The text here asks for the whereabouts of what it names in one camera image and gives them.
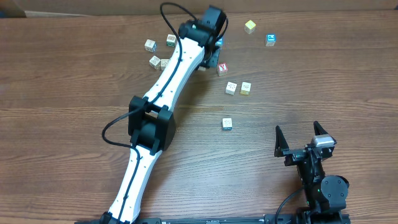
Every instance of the wooden table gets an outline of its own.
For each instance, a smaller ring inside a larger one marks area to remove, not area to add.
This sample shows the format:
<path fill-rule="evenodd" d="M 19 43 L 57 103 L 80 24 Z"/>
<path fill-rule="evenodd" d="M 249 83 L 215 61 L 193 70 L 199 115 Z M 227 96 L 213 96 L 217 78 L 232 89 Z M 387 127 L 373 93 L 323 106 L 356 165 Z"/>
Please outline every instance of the wooden table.
<path fill-rule="evenodd" d="M 187 16 L 169 16 L 175 27 Z M 228 14 L 220 62 L 195 72 L 175 109 L 177 132 L 148 182 L 143 217 L 274 213 L 300 180 L 274 157 L 275 126 L 303 147 L 318 120 L 337 139 L 327 174 L 350 183 L 353 223 L 398 222 L 398 13 Z M 248 35 L 244 23 L 257 28 Z M 129 158 L 101 139 L 170 57 L 161 16 L 0 20 L 0 223 L 73 223 L 112 204 Z M 265 47 L 275 33 L 274 47 Z M 224 93 L 228 81 L 249 96 Z M 221 119 L 232 118 L 232 131 Z M 109 138 L 128 142 L 127 121 Z M 305 205 L 303 195 L 282 213 Z"/>

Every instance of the wooden tabletop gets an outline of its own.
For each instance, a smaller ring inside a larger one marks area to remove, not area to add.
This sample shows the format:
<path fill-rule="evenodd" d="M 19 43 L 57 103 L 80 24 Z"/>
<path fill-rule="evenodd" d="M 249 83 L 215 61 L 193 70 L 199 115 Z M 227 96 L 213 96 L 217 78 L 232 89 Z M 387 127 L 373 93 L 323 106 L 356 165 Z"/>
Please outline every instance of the wooden tabletop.
<path fill-rule="evenodd" d="M 338 141 L 326 174 L 351 184 L 343 212 L 353 223 L 397 223 L 398 12 L 228 17 L 220 62 L 229 72 L 190 77 L 142 216 L 275 213 L 301 184 L 296 167 L 274 157 L 275 126 L 294 149 L 310 142 L 317 120 Z M 188 19 L 169 18 L 175 27 Z M 156 82 L 149 59 L 171 56 L 167 34 L 161 16 L 0 19 L 0 223 L 73 223 L 108 210 L 129 150 L 107 145 L 101 130 Z M 157 41 L 155 54 L 146 39 Z M 250 95 L 224 93 L 227 82 L 252 83 Z M 108 136 L 128 143 L 127 121 Z M 304 205 L 301 195 L 282 213 Z"/>

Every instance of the small block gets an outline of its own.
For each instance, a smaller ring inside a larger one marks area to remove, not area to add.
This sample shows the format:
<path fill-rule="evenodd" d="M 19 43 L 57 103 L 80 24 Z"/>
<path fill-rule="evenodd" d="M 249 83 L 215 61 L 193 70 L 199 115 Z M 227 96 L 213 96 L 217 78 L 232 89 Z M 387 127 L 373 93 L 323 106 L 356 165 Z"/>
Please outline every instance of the small block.
<path fill-rule="evenodd" d="M 231 95 L 235 94 L 236 86 L 237 84 L 228 82 L 225 92 Z"/>
<path fill-rule="evenodd" d="M 199 67 L 198 67 L 198 71 L 205 72 L 205 71 L 206 71 L 206 68 L 205 68 L 205 67 L 202 67 L 202 66 L 199 66 Z"/>
<path fill-rule="evenodd" d="M 244 25 L 244 31 L 246 31 L 248 34 L 253 33 L 255 29 L 256 29 L 256 24 L 253 21 L 248 21 Z"/>
<path fill-rule="evenodd" d="M 176 41 L 177 41 L 177 38 L 175 37 L 175 35 L 169 34 L 167 36 L 166 45 L 169 47 L 175 47 Z"/>
<path fill-rule="evenodd" d="M 150 52 L 155 52 L 156 51 L 156 42 L 153 40 L 147 40 L 145 43 L 145 50 L 150 51 Z"/>
<path fill-rule="evenodd" d="M 160 59 L 156 56 L 153 56 L 150 60 L 149 60 L 149 64 L 156 70 L 158 70 L 160 68 Z"/>
<path fill-rule="evenodd" d="M 217 74 L 218 76 L 223 76 L 228 73 L 228 66 L 226 66 L 226 63 L 220 63 L 217 65 Z"/>
<path fill-rule="evenodd" d="M 250 93 L 251 83 L 242 82 L 241 94 L 248 95 Z"/>
<path fill-rule="evenodd" d="M 266 47 L 274 46 L 275 42 L 276 42 L 276 35 L 275 34 L 267 34 Z"/>
<path fill-rule="evenodd" d="M 223 131 L 232 130 L 232 118 L 223 118 Z"/>
<path fill-rule="evenodd" d="M 221 49 L 223 48 L 223 38 L 221 38 L 220 40 L 217 40 L 216 46 L 221 48 Z"/>
<path fill-rule="evenodd" d="M 170 59 L 162 59 L 160 60 L 160 69 L 163 71 L 167 65 L 169 64 Z"/>

